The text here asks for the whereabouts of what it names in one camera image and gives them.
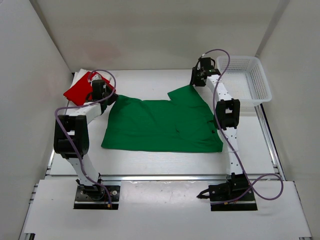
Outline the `red t shirt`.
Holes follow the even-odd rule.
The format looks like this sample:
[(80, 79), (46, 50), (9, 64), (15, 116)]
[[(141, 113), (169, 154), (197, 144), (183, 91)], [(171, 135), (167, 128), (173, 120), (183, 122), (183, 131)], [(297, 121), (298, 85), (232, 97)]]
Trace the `red t shirt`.
[(81, 106), (85, 104), (85, 98), (88, 93), (92, 90), (92, 83), (88, 82), (94, 75), (100, 75), (101, 79), (106, 81), (108, 84), (111, 85), (111, 82), (104, 78), (98, 72), (90, 73), (87, 72), (77, 83), (70, 87), (63, 95), (71, 102), (73, 102), (76, 106)]

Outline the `white t shirt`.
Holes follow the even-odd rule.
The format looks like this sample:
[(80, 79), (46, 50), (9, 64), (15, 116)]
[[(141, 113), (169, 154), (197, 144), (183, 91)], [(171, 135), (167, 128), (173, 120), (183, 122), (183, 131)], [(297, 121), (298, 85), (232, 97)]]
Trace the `white t shirt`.
[[(89, 72), (89, 71), (86, 69), (82, 69), (82, 68), (79, 71), (75, 72), (74, 76), (73, 76), (72, 84), (77, 83), (87, 72)], [(98, 71), (98, 73), (101, 74), (105, 79), (107, 79), (109, 81), (113, 81), (113, 79), (109, 73), (101, 71), (101, 70)]]

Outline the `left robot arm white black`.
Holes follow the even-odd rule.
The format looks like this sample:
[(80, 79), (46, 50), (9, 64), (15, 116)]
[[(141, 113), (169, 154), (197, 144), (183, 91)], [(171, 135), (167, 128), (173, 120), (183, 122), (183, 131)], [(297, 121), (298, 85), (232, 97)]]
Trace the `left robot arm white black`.
[(102, 115), (118, 95), (105, 78), (87, 80), (81, 78), (64, 96), (77, 108), (68, 114), (58, 114), (55, 120), (54, 151), (66, 159), (75, 170), (77, 184), (95, 201), (106, 197), (109, 191), (101, 184), (101, 175), (94, 168), (89, 155), (88, 124)]

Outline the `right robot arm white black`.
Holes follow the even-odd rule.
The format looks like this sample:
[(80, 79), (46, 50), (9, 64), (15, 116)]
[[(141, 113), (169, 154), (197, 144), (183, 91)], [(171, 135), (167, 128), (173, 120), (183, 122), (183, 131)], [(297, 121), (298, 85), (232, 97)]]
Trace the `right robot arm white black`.
[(238, 154), (237, 130), (241, 103), (231, 96), (220, 78), (221, 73), (215, 68), (215, 61), (210, 57), (201, 57), (192, 68), (190, 79), (192, 86), (207, 86), (211, 90), (213, 94), (213, 122), (217, 133), (226, 144), (228, 154), (226, 182), (211, 185), (197, 196), (199, 199), (210, 199), (212, 202), (236, 200), (250, 186)]

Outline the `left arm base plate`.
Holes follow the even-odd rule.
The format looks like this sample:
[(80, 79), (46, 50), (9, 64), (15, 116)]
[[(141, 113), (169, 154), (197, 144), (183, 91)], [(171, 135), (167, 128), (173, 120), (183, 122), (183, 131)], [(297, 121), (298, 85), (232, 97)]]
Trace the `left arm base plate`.
[(73, 208), (75, 210), (118, 210), (121, 186), (105, 185), (105, 187), (110, 198), (103, 187), (78, 185)]

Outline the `green t shirt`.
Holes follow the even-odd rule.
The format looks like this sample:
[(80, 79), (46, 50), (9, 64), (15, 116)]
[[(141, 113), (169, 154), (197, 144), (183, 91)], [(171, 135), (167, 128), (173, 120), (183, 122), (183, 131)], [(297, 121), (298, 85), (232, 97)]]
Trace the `green t shirt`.
[(222, 152), (213, 112), (195, 88), (186, 85), (167, 95), (168, 100), (119, 95), (109, 112), (101, 147), (144, 152)]

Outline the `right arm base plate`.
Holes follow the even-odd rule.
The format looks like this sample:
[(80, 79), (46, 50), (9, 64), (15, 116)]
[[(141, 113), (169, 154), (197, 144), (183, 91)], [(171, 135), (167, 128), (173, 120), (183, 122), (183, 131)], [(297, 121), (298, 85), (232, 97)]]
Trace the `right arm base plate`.
[(209, 199), (212, 212), (258, 210), (255, 195), (248, 183), (227, 181), (217, 185), (209, 185), (196, 197), (198, 199)]

